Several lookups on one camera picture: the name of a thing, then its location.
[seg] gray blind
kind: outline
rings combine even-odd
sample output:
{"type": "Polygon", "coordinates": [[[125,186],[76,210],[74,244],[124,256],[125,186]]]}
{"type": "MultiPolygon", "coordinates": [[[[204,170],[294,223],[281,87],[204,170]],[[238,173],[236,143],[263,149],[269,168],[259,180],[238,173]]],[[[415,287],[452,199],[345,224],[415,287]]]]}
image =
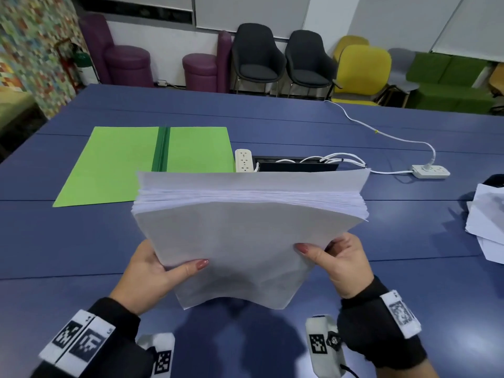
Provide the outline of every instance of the gray blind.
{"type": "Polygon", "coordinates": [[[460,0],[359,0],[348,34],[373,46],[428,52],[460,0]]]}
{"type": "Polygon", "coordinates": [[[278,38],[302,29],[310,0],[195,0],[199,28],[234,32],[243,23],[268,26],[278,38]]]}
{"type": "Polygon", "coordinates": [[[192,0],[113,0],[131,2],[139,5],[161,6],[164,8],[179,9],[182,11],[192,11],[192,0]]]}
{"type": "Polygon", "coordinates": [[[504,0],[463,0],[432,50],[504,62],[504,0]]]}

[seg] person's left hand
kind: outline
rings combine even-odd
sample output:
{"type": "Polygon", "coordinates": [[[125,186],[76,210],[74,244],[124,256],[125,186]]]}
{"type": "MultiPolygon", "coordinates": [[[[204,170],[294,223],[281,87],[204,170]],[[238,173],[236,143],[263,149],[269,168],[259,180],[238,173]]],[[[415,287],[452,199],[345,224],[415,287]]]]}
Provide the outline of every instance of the person's left hand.
{"type": "Polygon", "coordinates": [[[208,265],[193,260],[170,271],[159,262],[149,240],[140,243],[110,298],[137,316],[152,309],[175,286],[208,265]]]}

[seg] pile of paper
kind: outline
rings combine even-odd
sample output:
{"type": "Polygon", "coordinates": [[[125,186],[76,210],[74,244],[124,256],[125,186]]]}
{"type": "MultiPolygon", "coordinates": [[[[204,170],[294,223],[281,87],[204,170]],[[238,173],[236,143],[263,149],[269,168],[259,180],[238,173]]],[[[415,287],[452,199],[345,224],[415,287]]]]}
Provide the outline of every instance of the pile of paper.
{"type": "Polygon", "coordinates": [[[478,237],[487,260],[504,264],[504,188],[478,184],[467,206],[466,231],[478,237]]]}
{"type": "Polygon", "coordinates": [[[210,260],[175,289],[183,308],[235,297],[282,309],[313,267],[293,244],[324,248],[365,220],[360,190],[368,176],[140,172],[132,213],[165,267],[210,260]]]}

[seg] qr code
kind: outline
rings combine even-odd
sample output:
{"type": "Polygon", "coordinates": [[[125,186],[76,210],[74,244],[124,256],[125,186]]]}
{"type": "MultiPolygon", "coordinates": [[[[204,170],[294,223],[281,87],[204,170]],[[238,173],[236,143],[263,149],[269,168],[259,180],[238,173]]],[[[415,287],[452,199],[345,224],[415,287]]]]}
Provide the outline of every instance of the qr code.
{"type": "Polygon", "coordinates": [[[156,354],[154,375],[170,371],[171,350],[159,351],[156,354]]]}
{"type": "Polygon", "coordinates": [[[56,337],[54,337],[52,343],[54,343],[57,347],[61,349],[65,349],[70,340],[75,336],[79,330],[82,328],[81,324],[76,323],[75,321],[70,321],[66,326],[58,333],[56,337]]]}
{"type": "Polygon", "coordinates": [[[313,354],[327,354],[326,342],[323,334],[310,334],[309,337],[313,354]]]}
{"type": "Polygon", "coordinates": [[[86,329],[69,352],[82,361],[89,362],[104,341],[105,337],[91,329],[86,329]]]}
{"type": "Polygon", "coordinates": [[[406,325],[413,321],[413,315],[403,304],[402,301],[394,302],[389,305],[390,311],[400,325],[406,325]]]}

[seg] green folder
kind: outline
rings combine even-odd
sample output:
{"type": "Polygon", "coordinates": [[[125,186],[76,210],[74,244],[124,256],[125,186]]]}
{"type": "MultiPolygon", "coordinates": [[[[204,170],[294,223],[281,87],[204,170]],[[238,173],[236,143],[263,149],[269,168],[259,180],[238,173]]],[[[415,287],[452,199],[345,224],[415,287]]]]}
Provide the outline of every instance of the green folder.
{"type": "Polygon", "coordinates": [[[234,172],[226,127],[95,127],[53,207],[131,202],[137,171],[234,172]]]}

